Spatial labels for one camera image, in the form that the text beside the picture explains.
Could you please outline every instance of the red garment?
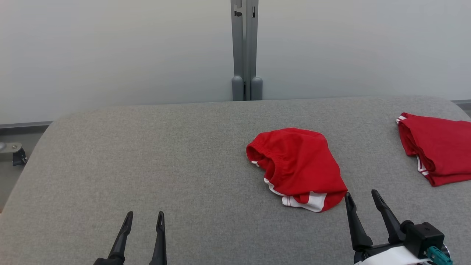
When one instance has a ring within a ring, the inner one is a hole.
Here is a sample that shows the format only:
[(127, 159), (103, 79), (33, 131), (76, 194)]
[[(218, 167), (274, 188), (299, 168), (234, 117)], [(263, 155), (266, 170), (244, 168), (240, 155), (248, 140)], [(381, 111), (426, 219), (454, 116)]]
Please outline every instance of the red garment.
[(323, 212), (347, 193), (325, 137), (286, 128), (260, 133), (247, 146), (247, 157), (265, 169), (264, 181), (286, 206)]
[(396, 120), (402, 146), (417, 156), (433, 187), (471, 180), (471, 123), (403, 113)]

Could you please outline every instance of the teal connector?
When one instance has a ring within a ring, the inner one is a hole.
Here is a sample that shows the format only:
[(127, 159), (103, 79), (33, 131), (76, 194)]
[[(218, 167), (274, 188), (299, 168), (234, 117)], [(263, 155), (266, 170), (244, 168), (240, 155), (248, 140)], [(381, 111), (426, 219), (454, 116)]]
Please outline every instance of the teal connector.
[(453, 265), (453, 261), (436, 247), (427, 250), (427, 257), (436, 265)]

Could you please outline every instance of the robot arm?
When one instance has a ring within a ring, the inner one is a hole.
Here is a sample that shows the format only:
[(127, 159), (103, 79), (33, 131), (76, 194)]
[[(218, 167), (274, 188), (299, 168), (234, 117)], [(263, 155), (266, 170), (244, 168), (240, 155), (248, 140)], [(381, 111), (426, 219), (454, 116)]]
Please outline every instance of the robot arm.
[[(121, 229), (114, 241), (108, 258), (98, 258), (93, 265), (123, 265), (124, 249), (126, 248), (126, 239), (131, 232), (133, 212), (128, 212)], [(163, 212), (159, 212), (157, 218), (157, 239), (155, 241), (154, 254), (149, 265), (167, 265), (167, 252), (165, 246), (165, 222)]]
[(371, 238), (366, 234), (357, 215), (357, 206), (349, 192), (345, 195), (347, 217), (349, 220), (352, 248), (355, 251), (354, 264), (361, 264), (368, 258), (388, 251), (392, 248), (405, 247), (409, 254), (418, 259), (429, 259), (432, 264), (451, 265), (450, 253), (443, 244), (444, 234), (430, 223), (414, 224), (410, 220), (399, 223), (391, 209), (377, 190), (371, 195), (376, 209), (381, 212), (384, 224), (388, 230), (387, 244), (373, 245)]

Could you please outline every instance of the gray padded table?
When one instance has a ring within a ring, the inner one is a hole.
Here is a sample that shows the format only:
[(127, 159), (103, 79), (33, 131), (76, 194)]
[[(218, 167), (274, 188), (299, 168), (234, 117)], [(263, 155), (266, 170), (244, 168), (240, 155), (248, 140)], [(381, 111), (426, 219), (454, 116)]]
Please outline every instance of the gray padded table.
[(433, 188), (401, 146), (402, 113), (470, 120), (432, 97), (126, 106), (55, 121), (0, 215), (3, 265), (93, 264), (126, 213), (127, 264), (148, 264), (159, 210), (169, 265), (353, 263), (345, 204), (324, 213), (284, 207), (245, 146), (260, 132), (324, 134), (374, 243), (387, 242), (377, 189), (400, 221), (430, 222), (457, 265), (468, 264), (471, 182)]

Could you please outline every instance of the white wall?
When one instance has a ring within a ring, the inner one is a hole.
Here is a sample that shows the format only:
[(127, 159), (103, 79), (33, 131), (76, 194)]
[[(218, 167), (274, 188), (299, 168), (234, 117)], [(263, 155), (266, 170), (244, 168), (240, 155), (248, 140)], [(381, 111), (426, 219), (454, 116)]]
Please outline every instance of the white wall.
[(469, 0), (261, 0), (264, 99), (471, 99)]
[(0, 124), (232, 100), (229, 0), (0, 1)]

